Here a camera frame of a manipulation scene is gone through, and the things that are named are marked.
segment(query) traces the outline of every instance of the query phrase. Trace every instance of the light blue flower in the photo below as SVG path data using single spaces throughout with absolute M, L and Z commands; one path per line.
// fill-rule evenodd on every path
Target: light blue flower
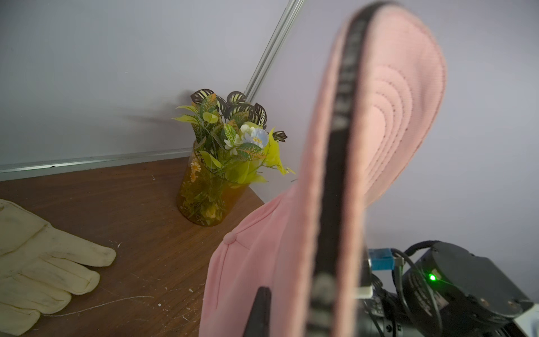
M 264 129 L 256 129 L 256 128 L 251 130 L 251 134 L 245 133 L 244 139 L 245 139 L 245 142 L 255 144 L 256 146 L 262 149 L 265 148 L 266 145 L 268 145 L 268 142 L 270 141 L 270 137 L 268 136 L 267 132 Z

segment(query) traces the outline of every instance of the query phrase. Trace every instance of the blue connector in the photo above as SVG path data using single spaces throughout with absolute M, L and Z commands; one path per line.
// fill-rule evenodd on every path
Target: blue connector
M 395 269 L 395 257 L 390 248 L 369 249 L 369 259 L 373 271 Z

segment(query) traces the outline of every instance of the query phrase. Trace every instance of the white flower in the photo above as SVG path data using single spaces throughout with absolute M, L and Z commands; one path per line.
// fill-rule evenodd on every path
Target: white flower
M 236 135 L 236 139 L 234 139 L 234 144 L 232 144 L 228 139 L 225 139 L 225 149 L 231 150 L 230 154 L 237 155 L 238 151 L 236 150 L 236 146 L 240 146 L 243 144 L 243 140 L 239 137 L 239 135 Z
M 245 133 L 243 135 L 245 142 L 255 144 L 260 148 L 265 148 L 268 142 L 270 141 L 270 136 L 264 129 L 253 128 L 254 131 L 249 134 Z
M 241 133 L 251 135 L 255 128 L 244 123 L 239 129 Z

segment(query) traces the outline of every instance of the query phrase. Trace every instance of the artificial flower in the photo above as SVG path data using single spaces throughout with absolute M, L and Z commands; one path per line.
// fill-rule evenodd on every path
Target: artificial flower
M 240 135 L 243 137 L 243 135 L 245 135 L 245 134 L 252 135 L 253 132 L 254 132 L 256 129 L 261 129 L 261 128 L 260 128 L 260 126 L 256 125 L 255 123 L 245 122 L 245 123 L 243 123 L 243 125 L 239 128 L 239 131 L 240 131 Z
M 204 212 L 204 216 L 206 218 L 215 219 L 215 217 L 217 216 L 216 211 L 217 211 L 217 206 L 212 205 L 206 208 L 206 212 Z
M 245 139 L 245 142 L 255 144 L 262 149 L 265 148 L 266 145 L 268 145 L 268 141 L 270 140 L 270 137 L 264 129 L 257 128 L 255 128 L 251 132 L 251 134 L 245 133 L 243 137 Z
M 191 171 L 192 172 L 200 172 L 202 169 L 200 163 L 198 162 L 198 160 L 195 158 L 193 159 L 193 161 L 191 162 Z
M 236 135 L 236 139 L 234 139 L 234 144 L 232 144 L 228 139 L 225 139 L 225 149 L 230 150 L 231 155 L 237 155 L 238 151 L 236 150 L 236 146 L 240 146 L 243 143 L 244 142 L 239 137 L 239 135 Z

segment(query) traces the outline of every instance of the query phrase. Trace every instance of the glove finger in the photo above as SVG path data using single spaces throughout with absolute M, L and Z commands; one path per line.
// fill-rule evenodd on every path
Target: glove finger
M 52 257 L 47 261 L 38 258 L 25 266 L 20 273 L 75 295 L 92 291 L 99 283 L 98 273 L 75 262 Z
M 110 266 L 116 257 L 112 248 L 100 246 L 53 227 L 47 228 L 47 231 L 57 243 L 49 253 L 51 256 L 94 267 Z
M 39 319 L 39 311 L 0 303 L 0 331 L 20 336 Z
M 71 300 L 68 292 L 18 275 L 0 281 L 0 302 L 44 314 L 62 310 Z

